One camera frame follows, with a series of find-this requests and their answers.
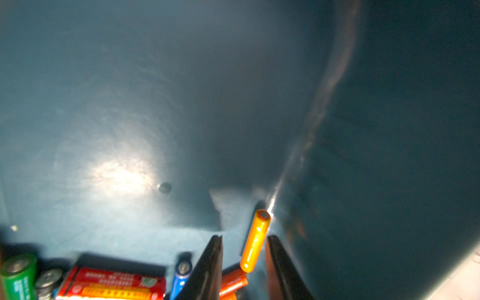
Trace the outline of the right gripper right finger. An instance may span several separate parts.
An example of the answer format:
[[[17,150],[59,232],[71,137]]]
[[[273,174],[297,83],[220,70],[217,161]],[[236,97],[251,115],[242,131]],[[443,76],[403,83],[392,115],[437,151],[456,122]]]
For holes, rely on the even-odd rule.
[[[314,300],[279,237],[267,237],[267,289],[270,300]]]

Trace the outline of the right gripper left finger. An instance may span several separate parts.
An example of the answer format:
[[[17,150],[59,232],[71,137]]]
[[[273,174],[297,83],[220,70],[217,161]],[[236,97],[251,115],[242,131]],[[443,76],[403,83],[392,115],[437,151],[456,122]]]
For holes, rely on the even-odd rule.
[[[223,237],[214,235],[176,299],[219,300],[222,271]]]

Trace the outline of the orange yellow battery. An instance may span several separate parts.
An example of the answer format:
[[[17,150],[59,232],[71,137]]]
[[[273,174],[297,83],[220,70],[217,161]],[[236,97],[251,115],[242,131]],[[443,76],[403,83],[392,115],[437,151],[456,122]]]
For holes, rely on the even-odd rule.
[[[242,253],[240,267],[245,273],[255,269],[271,223],[271,215],[264,209],[255,212],[247,241]]]

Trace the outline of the teal plastic storage box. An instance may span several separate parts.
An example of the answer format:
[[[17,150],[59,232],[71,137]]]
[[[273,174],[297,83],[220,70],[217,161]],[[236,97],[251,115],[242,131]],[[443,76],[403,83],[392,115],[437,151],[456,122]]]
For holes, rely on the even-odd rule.
[[[2,1],[1,253],[173,278],[253,214],[319,300],[480,242],[478,1]]]

